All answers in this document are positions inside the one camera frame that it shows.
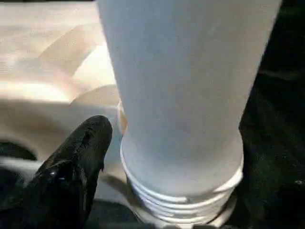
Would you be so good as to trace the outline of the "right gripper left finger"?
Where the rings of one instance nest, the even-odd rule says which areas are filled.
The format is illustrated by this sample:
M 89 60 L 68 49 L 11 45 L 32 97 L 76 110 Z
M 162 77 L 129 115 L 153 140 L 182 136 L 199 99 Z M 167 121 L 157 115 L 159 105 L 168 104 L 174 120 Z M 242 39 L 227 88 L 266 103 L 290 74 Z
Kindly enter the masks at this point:
M 44 161 L 20 196 L 0 211 L 3 229 L 82 229 L 112 140 L 103 115 L 81 123 Z

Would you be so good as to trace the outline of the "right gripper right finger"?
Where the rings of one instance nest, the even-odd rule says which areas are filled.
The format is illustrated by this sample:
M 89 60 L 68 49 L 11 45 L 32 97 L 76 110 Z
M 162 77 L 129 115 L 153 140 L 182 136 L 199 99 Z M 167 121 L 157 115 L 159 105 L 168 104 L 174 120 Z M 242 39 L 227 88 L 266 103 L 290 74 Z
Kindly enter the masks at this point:
M 305 182 L 283 172 L 272 159 L 244 145 L 244 177 L 229 218 L 231 229 L 303 229 Z

